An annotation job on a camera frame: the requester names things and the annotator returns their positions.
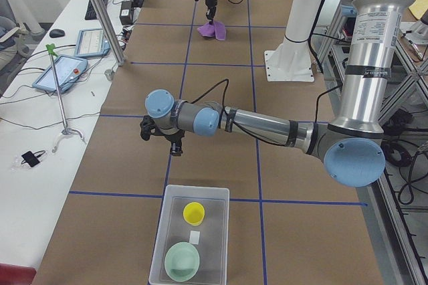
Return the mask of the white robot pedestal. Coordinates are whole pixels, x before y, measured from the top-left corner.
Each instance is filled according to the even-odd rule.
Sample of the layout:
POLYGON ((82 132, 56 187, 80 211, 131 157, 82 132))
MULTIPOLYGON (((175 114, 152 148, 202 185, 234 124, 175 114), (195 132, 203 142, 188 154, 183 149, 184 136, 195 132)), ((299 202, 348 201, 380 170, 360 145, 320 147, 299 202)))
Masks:
POLYGON ((308 40, 322 0, 293 0, 283 42, 266 51, 269 82, 313 82, 308 40))

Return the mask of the yellow plastic cup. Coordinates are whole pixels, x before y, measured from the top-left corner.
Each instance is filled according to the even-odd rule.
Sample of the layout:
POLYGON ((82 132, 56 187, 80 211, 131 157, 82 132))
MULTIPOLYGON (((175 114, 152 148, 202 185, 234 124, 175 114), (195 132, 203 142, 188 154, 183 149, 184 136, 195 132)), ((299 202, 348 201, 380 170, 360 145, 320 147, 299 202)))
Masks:
POLYGON ((205 208, 199 202, 190 202, 183 209, 183 219, 192 226, 201 225, 204 217, 205 208))

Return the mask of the near teach pendant tablet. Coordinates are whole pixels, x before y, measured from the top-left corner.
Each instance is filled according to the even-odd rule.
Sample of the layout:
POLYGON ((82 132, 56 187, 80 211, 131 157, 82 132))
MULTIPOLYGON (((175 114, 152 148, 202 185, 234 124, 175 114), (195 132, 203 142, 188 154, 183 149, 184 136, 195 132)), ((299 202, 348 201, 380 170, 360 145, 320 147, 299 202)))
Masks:
MULTIPOLYGON (((73 56, 59 55, 55 60, 56 74, 61 93, 68 90, 78 78, 86 71, 88 60, 73 56)), ((56 91, 56 83, 52 67, 48 67, 34 81, 32 87, 47 92, 56 91)))

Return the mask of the teach pendant tablet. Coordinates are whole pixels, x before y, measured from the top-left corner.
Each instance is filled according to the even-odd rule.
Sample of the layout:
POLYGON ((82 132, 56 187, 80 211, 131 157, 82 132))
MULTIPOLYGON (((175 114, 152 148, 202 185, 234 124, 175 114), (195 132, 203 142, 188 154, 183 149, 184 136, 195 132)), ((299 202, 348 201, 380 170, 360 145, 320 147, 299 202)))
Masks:
MULTIPOLYGON (((68 90, 78 78, 86 71, 88 60, 73 56, 59 55, 55 60, 56 74, 61 93, 68 90)), ((52 67, 48 67, 34 81, 32 87, 47 92, 56 91, 56 83, 52 67)))
POLYGON ((74 55, 79 58, 96 58, 105 56, 110 51, 110 44, 104 37, 104 30, 82 29, 78 33, 78 40, 74 55))

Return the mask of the mint green bowl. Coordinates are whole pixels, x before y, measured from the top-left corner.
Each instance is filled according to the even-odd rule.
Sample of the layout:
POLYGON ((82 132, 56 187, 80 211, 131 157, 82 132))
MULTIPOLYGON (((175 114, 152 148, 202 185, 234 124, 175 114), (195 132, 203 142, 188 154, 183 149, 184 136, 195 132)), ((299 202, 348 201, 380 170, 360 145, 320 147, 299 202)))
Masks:
POLYGON ((199 252, 189 242, 179 242, 171 246, 165 256, 165 271, 176 282, 190 280, 198 271, 199 252))

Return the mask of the metal grabber stick green tip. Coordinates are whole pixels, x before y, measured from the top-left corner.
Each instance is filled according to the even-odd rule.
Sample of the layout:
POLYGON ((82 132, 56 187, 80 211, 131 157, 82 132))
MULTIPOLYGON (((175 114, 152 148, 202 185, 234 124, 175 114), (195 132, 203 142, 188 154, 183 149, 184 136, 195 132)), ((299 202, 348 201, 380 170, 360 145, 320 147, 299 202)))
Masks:
POLYGON ((51 150, 52 153, 56 153, 58 151, 58 147, 60 145, 61 140, 65 139, 65 138, 70 138, 73 135, 79 136, 79 138, 81 139, 81 141, 83 143, 86 142, 85 137, 84 137, 84 133, 79 129, 70 127, 68 124, 67 118, 66 118, 64 103, 62 100, 62 93, 60 90, 60 84, 59 84, 58 75, 56 72, 56 66, 55 66, 55 62, 54 62, 54 56, 57 56, 57 54, 54 52, 55 48, 56 47, 54 44, 47 44, 46 45, 46 49, 47 49, 47 52, 49 54, 49 58, 50 58, 50 62, 51 62, 51 70, 52 70, 53 80, 54 80, 55 87, 56 87, 56 94, 58 97, 58 103, 59 103, 60 113, 61 113, 61 117, 62 117, 63 130, 61 131, 61 133, 56 138, 56 140, 53 144, 53 148, 51 150))

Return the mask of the purple cloth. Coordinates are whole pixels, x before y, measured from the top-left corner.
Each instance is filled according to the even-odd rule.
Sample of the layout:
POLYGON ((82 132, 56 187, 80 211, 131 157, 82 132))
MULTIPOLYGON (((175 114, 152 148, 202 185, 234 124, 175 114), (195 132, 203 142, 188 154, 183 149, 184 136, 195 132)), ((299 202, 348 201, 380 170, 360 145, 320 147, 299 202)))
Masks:
POLYGON ((219 41, 226 40, 226 27, 223 23, 219 21, 208 21, 204 25, 197 28, 199 34, 203 37, 212 38, 219 41))

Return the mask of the black computer mouse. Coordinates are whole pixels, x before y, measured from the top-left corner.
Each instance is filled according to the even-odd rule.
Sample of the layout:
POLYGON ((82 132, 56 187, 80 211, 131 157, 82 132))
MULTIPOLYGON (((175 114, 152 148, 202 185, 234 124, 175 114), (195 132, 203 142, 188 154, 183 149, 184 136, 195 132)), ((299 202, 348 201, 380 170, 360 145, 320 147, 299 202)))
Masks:
POLYGON ((62 29, 52 29, 49 32, 49 36, 51 38, 59 38, 59 37, 64 37, 66 35, 65 31, 62 29))

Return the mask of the aluminium frame post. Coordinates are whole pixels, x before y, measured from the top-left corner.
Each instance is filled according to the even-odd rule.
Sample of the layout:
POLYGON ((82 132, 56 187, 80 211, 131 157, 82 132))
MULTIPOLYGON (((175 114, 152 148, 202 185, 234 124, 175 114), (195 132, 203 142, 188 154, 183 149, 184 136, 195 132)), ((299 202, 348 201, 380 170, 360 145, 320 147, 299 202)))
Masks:
POLYGON ((118 66, 124 64, 125 58, 123 51, 118 43, 116 33, 114 31, 113 25, 111 23, 110 17, 108 15, 106 6, 103 0, 90 0, 94 6, 98 21, 100 22, 102 29, 104 30, 104 35, 110 44, 110 48, 114 54, 115 60, 118 66))

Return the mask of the clear plastic storage box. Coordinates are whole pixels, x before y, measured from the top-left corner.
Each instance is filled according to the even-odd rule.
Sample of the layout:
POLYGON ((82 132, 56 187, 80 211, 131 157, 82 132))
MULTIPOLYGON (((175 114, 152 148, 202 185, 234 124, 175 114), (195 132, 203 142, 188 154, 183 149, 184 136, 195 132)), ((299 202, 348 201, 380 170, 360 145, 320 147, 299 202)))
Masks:
POLYGON ((218 187, 168 185, 163 199, 160 222, 148 277, 149 284, 226 284, 229 222, 229 190, 218 187), (183 219, 190 202, 205 208, 201 225, 192 226, 183 219), (199 252, 197 273, 186 282, 176 282, 165 271, 168 249, 179 242, 193 244, 199 252))

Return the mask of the black power adapter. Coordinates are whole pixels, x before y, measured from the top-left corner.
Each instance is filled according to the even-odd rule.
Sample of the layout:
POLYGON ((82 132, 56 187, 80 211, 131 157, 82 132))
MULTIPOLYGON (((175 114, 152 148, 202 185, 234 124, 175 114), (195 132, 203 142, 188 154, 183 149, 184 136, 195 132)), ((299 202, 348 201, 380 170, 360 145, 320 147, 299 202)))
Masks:
POLYGON ((134 7, 131 1, 123 1, 120 6, 119 19, 122 25, 132 25, 134 22, 134 7))

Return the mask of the far teach pendant tablet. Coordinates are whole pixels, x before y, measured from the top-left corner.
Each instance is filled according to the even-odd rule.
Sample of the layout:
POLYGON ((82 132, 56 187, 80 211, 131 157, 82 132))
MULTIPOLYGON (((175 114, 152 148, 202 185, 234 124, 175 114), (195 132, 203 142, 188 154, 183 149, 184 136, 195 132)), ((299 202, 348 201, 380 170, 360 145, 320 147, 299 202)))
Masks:
POLYGON ((78 33, 78 40, 74 55, 79 58, 96 58, 105 56, 110 51, 110 44, 104 37, 104 30, 82 29, 78 33))

